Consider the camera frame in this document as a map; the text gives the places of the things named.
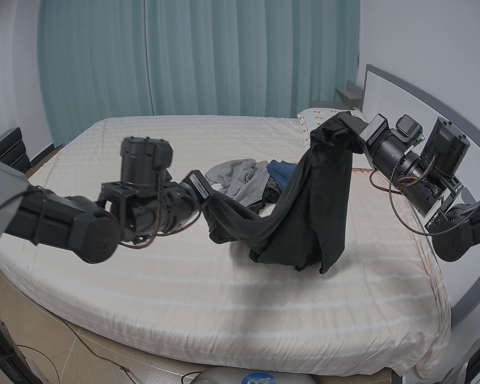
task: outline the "white headboard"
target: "white headboard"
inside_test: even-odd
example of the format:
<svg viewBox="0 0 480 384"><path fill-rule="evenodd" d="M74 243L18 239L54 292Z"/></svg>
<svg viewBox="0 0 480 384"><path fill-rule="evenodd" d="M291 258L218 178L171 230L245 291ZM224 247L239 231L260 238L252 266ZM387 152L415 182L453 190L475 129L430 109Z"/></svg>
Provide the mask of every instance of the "white headboard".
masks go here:
<svg viewBox="0 0 480 384"><path fill-rule="evenodd" d="M365 72L361 111L368 122L381 113L388 119L390 128L394 128L397 120L407 114L423 127L426 139L439 116L450 120L470 141L467 156L456 173L466 187L462 198L467 200L470 192L476 200L480 200L480 130L470 121L432 95L370 64ZM415 152L421 152L426 139L415 148ZM470 248L456 262L447 263L439 258L437 260L453 307L454 327L480 303L480 245Z"/></svg>

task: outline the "tile floor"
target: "tile floor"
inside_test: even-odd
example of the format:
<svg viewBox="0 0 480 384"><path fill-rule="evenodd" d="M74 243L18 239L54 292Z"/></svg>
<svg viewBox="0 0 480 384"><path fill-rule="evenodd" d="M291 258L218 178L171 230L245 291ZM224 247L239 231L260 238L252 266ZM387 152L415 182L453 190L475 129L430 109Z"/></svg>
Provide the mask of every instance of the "tile floor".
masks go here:
<svg viewBox="0 0 480 384"><path fill-rule="evenodd" d="M31 169L27 173L28 177L59 149ZM76 333L74 334L61 319L10 284L1 271L0 319L17 344L36 348L50 357L58 370L61 384L131 384L125 372L111 362L92 355L77 337L96 354L128 368L133 380L138 384L180 384L180 378L185 373L208 368L206 365L152 355L68 323ZM58 383L54 368L44 356L30 349L21 350L27 359L35 362L52 384ZM392 381L396 384L400 380L390 369L384 369L372 376L315 376L314 379L318 384L391 384ZM0 384L7 382L0 371Z"/></svg>

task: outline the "white bed sheet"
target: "white bed sheet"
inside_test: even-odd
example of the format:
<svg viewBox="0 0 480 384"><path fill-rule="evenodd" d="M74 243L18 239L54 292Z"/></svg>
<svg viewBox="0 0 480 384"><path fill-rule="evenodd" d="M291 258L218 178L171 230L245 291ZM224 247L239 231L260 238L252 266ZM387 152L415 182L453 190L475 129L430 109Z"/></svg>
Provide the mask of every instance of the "white bed sheet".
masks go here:
<svg viewBox="0 0 480 384"><path fill-rule="evenodd" d="M298 161L294 119L154 116L106 119L31 179L59 195L96 199L120 176L129 135L169 140L170 173L207 171L234 158ZM413 225L402 198L395 203ZM101 264L3 235L0 267L57 315L158 355L197 363L322 375L413 366L429 376L448 342L450 306L427 242L395 219L387 196L355 171L346 249L325 275L317 267L255 264L238 242L216 245L204 220Z"/></svg>

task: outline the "blue sticker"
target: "blue sticker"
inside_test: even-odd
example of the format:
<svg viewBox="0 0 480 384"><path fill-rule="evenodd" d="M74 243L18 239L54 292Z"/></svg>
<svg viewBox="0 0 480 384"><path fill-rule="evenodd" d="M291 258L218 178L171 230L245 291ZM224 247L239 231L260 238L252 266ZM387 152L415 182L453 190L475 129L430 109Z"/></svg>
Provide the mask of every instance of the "blue sticker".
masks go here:
<svg viewBox="0 0 480 384"><path fill-rule="evenodd" d="M250 373L242 380L241 384L276 384L276 381L267 373L256 372Z"/></svg>

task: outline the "curtain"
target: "curtain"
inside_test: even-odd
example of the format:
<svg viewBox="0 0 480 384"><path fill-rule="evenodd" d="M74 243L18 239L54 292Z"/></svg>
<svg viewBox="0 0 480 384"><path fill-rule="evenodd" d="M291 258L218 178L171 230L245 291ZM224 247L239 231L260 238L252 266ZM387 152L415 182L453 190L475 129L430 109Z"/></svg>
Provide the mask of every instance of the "curtain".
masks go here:
<svg viewBox="0 0 480 384"><path fill-rule="evenodd" d="M43 0L40 88L55 146L107 117L153 114L145 9L136 0Z"/></svg>
<svg viewBox="0 0 480 384"><path fill-rule="evenodd" d="M355 82L359 0L42 0L55 144L106 117L295 117Z"/></svg>

